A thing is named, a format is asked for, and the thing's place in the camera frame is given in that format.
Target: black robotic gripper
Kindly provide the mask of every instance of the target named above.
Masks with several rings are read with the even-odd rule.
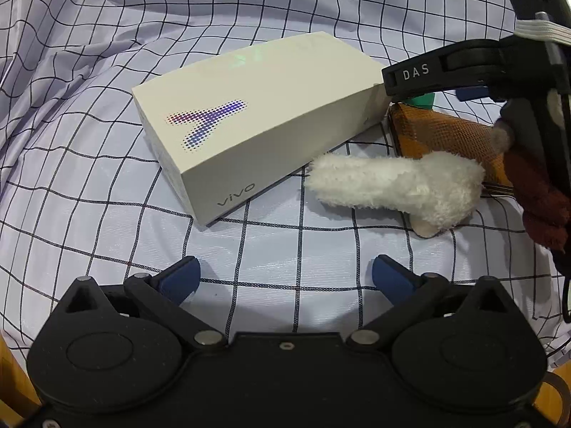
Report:
[[[30,349],[44,405],[22,427],[553,426],[532,406],[544,350],[493,277],[453,285],[380,255],[373,280],[393,307],[345,341],[230,343],[178,306],[199,277],[186,257],[123,285],[75,280]]]

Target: grid patterned cloth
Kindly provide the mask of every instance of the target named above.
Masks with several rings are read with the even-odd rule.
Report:
[[[237,330],[338,330],[389,307],[372,260],[462,284],[498,277],[552,362],[568,351],[562,279],[511,198],[431,240],[402,213],[328,208],[298,169],[210,227],[193,224],[144,140],[130,89],[209,56],[326,31],[389,64],[513,29],[508,0],[0,0],[0,313],[20,360],[75,277],[121,283],[186,254],[202,265],[185,307]],[[437,96],[438,109],[491,124],[490,100]],[[386,124],[336,153],[393,155]]]

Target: blue gripper pad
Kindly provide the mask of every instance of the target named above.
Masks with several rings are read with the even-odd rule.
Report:
[[[159,281],[158,291],[177,305],[194,293],[201,284],[201,264],[196,257],[184,262],[185,259],[168,269],[173,269]]]
[[[381,254],[373,261],[373,283],[393,306],[408,299],[420,286],[420,277],[386,254]]]
[[[477,100],[479,98],[487,98],[490,96],[490,92],[485,85],[459,88],[455,91],[455,94],[459,101]]]

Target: vivo logo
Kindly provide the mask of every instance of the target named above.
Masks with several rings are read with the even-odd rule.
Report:
[[[229,194],[229,195],[226,197],[226,199],[224,200],[223,203],[216,203],[216,204],[218,204],[218,206],[226,206],[226,203],[227,203],[228,201],[232,202],[233,198],[239,198],[239,197],[241,197],[241,196],[242,196],[242,193],[250,192],[250,191],[252,191],[252,190],[254,189],[254,187],[255,187],[255,185],[254,185],[253,183],[250,183],[247,187],[242,188],[238,194],[236,194],[236,193],[231,193],[231,194]]]
[[[423,64],[420,67],[423,71],[423,74],[428,74],[430,71],[428,70],[428,66],[426,64]],[[412,68],[412,77],[419,77],[421,75],[421,73],[419,73],[418,69],[416,67]],[[405,80],[408,80],[410,78],[410,71],[407,69],[403,70],[403,77]]]

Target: green object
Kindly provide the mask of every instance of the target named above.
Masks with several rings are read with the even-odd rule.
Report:
[[[403,101],[403,103],[409,106],[416,106],[417,108],[432,109],[434,105],[434,93],[409,98]]]

